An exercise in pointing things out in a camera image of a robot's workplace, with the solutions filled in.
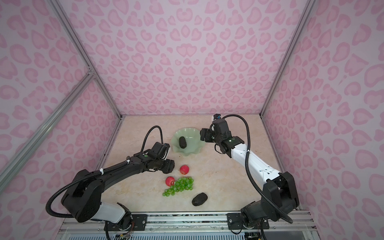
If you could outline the red apple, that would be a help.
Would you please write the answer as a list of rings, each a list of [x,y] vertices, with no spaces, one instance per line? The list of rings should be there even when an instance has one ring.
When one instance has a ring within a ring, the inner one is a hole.
[[[182,175],[187,175],[190,171],[190,168],[187,165],[183,165],[180,167],[179,171]]]
[[[168,187],[171,187],[175,184],[175,178],[174,177],[167,177],[165,180],[165,183]]]

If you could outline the dark avocado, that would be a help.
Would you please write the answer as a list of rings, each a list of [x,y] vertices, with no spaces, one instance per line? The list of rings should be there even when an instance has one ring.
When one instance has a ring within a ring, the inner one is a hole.
[[[203,205],[208,200],[208,195],[200,193],[192,199],[192,205],[195,207]]]
[[[179,146],[181,149],[185,149],[187,147],[187,141],[184,136],[179,137]]]

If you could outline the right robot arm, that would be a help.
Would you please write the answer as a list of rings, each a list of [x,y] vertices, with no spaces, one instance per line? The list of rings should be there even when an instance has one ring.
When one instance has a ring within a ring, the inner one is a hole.
[[[226,120],[229,117],[238,118],[244,123],[246,140],[232,134]],[[200,136],[203,142],[214,143],[220,149],[220,154],[242,164],[252,186],[261,196],[259,201],[240,210],[242,227],[260,229],[269,220],[283,220],[288,224],[294,222],[289,214],[300,205],[295,179],[289,172],[282,173],[271,167],[251,150],[250,127],[243,117],[215,114],[210,127],[203,128]]]

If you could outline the dark avocado front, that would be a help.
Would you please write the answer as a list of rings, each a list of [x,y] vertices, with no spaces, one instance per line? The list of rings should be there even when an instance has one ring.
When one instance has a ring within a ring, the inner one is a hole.
[[[192,199],[192,205],[195,207],[203,205],[208,200],[208,195],[200,193]]]

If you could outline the green grape bunch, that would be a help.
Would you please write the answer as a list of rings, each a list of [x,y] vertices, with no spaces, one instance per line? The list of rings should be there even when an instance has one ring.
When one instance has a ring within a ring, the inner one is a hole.
[[[191,177],[182,177],[175,179],[175,184],[165,189],[162,193],[164,197],[174,196],[183,191],[191,191],[194,189],[194,179]]]

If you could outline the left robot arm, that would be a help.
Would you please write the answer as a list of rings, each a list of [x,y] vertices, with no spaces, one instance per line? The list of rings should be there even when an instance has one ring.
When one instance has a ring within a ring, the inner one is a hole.
[[[78,172],[62,197],[62,205],[79,223],[98,220],[114,224],[119,230],[132,228],[131,211],[120,203],[103,203],[102,194],[134,175],[156,171],[171,173],[175,162],[167,158],[169,150],[169,144],[156,142],[151,149],[127,157],[122,163],[94,172]]]

